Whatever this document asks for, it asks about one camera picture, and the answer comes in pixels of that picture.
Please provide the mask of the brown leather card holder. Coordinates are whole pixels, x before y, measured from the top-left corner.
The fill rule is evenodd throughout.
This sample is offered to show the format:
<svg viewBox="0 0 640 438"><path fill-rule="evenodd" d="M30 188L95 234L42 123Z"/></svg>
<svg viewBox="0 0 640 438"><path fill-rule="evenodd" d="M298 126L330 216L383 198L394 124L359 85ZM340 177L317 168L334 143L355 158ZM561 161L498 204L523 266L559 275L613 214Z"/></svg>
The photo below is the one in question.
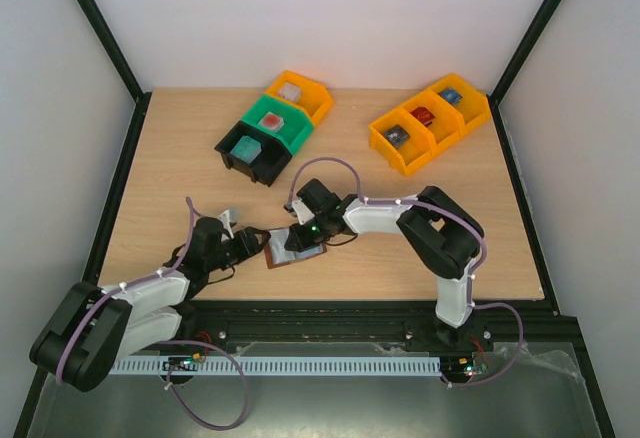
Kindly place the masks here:
<svg viewBox="0 0 640 438"><path fill-rule="evenodd" d="M268 269L275 269L305 261L327 252L325 244L317 245L302 252L286 250L285 242L289 236L289 230L287 228L272 229L269 231L269 234L269 240L264 248Z"/></svg>

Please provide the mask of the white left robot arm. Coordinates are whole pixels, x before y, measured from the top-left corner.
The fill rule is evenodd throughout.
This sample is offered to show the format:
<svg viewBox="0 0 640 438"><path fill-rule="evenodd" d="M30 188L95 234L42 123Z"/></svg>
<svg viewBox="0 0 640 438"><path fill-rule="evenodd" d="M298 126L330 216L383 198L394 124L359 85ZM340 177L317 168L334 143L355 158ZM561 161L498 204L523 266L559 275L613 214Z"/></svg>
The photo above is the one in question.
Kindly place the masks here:
<svg viewBox="0 0 640 438"><path fill-rule="evenodd" d="M122 359L177 336L182 307L210 284L261 253L269 232L239 230L227 213L192 220L184 244L151 274L104 288L79 282L67 292L29 352L56 380L87 392Z"/></svg>

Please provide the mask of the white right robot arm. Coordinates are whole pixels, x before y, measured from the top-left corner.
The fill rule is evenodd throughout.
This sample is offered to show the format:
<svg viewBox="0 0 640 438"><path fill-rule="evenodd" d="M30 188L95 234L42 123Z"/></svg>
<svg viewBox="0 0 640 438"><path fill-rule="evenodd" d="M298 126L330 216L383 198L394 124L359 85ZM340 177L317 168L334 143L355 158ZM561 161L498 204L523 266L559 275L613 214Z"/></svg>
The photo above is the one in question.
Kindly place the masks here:
<svg viewBox="0 0 640 438"><path fill-rule="evenodd" d="M403 236L436 277L436 339L450 350L470 339L472 282L487 255L484 230L442 189L428 186L416 195L395 199L357 194L341 198L312 179L289 197L284 209L297 219L289 227L288 251L307 251L338 235Z"/></svg>

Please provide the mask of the teal card stack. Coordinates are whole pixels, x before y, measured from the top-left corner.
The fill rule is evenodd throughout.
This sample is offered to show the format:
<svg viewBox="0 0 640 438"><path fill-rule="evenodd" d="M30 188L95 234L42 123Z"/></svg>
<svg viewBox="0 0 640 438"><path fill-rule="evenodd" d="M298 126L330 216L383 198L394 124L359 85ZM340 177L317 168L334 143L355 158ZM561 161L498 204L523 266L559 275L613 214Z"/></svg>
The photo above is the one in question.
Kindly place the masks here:
<svg viewBox="0 0 640 438"><path fill-rule="evenodd" d="M242 136L232 148L230 154L235 158L251 164L262 152L262 145L259 141L250 136Z"/></svg>

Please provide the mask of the red white card stack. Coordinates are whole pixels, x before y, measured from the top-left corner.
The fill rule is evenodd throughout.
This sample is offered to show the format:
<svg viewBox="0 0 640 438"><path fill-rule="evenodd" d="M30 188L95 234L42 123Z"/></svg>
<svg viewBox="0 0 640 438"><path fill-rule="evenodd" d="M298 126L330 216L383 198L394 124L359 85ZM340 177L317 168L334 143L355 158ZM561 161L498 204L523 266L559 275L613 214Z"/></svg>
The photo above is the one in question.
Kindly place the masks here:
<svg viewBox="0 0 640 438"><path fill-rule="evenodd" d="M284 119L273 112L268 112L260 119L258 125L268 131L277 133L284 126Z"/></svg>

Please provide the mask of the grey VIP card stack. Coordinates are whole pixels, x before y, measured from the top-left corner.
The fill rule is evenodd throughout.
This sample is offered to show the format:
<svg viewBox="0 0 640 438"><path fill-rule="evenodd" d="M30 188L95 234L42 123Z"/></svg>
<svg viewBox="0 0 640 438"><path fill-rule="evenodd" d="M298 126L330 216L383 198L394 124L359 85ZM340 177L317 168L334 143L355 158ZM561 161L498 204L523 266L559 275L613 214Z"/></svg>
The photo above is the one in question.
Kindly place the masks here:
<svg viewBox="0 0 640 438"><path fill-rule="evenodd" d="M399 124L387 129L383 136L394 149L401 148L410 139L410 134Z"/></svg>

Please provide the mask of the blue card stack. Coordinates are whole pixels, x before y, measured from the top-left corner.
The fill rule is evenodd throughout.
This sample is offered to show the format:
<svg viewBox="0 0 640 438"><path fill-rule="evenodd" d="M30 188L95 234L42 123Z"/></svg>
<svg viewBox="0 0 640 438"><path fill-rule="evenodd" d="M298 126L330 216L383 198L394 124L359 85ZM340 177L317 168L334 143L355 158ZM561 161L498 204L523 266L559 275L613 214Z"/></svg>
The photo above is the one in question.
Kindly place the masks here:
<svg viewBox="0 0 640 438"><path fill-rule="evenodd" d="M442 90L439 93L439 96L451 106L457 106L462 100L462 95L457 90L451 87Z"/></svg>

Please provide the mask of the black bin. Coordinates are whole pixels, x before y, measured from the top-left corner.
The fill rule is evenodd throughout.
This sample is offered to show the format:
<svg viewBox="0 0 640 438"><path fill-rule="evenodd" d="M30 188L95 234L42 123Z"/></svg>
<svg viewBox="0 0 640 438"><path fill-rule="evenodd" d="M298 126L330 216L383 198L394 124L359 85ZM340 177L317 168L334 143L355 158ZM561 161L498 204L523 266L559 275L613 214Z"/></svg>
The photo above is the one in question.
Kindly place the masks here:
<svg viewBox="0 0 640 438"><path fill-rule="evenodd" d="M238 121L215 145L227 169L246 175L253 183L272 186L292 159L277 138Z"/></svg>

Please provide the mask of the green bin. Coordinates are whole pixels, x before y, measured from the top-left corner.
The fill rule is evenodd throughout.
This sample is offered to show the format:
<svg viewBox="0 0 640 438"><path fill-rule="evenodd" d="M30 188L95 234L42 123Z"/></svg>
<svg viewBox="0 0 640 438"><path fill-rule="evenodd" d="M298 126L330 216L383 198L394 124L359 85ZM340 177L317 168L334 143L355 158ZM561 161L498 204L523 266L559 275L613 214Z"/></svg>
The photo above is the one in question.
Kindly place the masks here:
<svg viewBox="0 0 640 438"><path fill-rule="evenodd" d="M266 94L243 115L242 121L277 138L292 155L300 150L314 129L304 111Z"/></svg>

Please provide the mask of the yellow bin left group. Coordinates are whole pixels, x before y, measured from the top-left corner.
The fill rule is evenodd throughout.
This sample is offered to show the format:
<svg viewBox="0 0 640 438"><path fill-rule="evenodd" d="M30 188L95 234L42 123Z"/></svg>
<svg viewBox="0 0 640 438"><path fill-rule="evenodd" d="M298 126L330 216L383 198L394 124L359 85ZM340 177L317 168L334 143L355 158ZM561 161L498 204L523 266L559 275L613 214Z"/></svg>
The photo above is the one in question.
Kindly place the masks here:
<svg viewBox="0 0 640 438"><path fill-rule="evenodd" d="M304 111L314 127L334 105L323 84L290 70L283 71L266 89L266 94Z"/></svg>

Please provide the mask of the yellow bin middle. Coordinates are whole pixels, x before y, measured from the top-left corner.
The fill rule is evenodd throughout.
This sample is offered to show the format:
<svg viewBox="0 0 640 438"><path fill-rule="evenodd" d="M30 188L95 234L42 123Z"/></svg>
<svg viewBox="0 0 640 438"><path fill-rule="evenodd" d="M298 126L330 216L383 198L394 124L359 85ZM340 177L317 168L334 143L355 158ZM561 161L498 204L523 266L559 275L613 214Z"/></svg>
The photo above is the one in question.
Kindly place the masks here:
<svg viewBox="0 0 640 438"><path fill-rule="evenodd" d="M437 93L426 89L399 105L410 116L420 107L426 108L434 116L429 126L421 125L419 128L433 157L464 138L462 114Z"/></svg>

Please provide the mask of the yellow bin far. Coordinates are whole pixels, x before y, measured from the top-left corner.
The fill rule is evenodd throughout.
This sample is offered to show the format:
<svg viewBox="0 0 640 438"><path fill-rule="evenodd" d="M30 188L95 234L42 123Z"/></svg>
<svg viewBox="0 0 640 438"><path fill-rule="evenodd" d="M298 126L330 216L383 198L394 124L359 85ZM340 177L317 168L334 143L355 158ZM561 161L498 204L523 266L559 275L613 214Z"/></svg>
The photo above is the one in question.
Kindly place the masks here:
<svg viewBox="0 0 640 438"><path fill-rule="evenodd" d="M445 88L454 88L462 95L457 106L452 106L462 117L462 134L468 135L491 118L487 96L455 73L450 73L429 86L437 95Z"/></svg>

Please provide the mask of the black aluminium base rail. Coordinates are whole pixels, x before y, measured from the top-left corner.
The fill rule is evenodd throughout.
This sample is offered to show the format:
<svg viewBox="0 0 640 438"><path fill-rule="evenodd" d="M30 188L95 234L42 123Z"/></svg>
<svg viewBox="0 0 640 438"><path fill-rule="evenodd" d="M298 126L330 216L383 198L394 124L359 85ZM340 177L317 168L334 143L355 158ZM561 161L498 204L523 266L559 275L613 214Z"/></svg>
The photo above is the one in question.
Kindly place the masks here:
<svg viewBox="0 0 640 438"><path fill-rule="evenodd" d="M179 310L177 336L229 348L233 343L373 342L408 351L472 350L518 327L510 312L475 311L455 330L436 319L433 301L277 301L195 299Z"/></svg>

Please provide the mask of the black frame post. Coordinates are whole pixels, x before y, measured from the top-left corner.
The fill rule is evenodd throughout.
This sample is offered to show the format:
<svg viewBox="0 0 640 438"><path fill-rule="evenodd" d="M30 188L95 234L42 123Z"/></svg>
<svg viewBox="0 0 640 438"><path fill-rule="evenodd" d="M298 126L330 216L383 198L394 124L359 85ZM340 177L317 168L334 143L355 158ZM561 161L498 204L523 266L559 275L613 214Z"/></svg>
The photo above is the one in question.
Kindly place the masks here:
<svg viewBox="0 0 640 438"><path fill-rule="evenodd" d="M492 107L498 107L505 98L562 1L543 0L541 2L494 90L489 95L489 103Z"/></svg>
<svg viewBox="0 0 640 438"><path fill-rule="evenodd" d="M76 0L76 2L89 22L131 98L135 102L140 101L144 96L144 92L96 0Z"/></svg>

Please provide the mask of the black frame post right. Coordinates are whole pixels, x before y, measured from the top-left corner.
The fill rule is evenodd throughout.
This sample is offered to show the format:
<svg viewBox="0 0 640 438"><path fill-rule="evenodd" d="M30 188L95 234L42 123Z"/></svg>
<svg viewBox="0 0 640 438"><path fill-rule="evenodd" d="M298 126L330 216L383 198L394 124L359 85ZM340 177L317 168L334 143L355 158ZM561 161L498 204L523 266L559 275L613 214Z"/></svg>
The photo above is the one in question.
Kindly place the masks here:
<svg viewBox="0 0 640 438"><path fill-rule="evenodd" d="M562 1L543 0L541 2L494 90L489 95L489 103L492 107L498 107L505 98Z"/></svg>

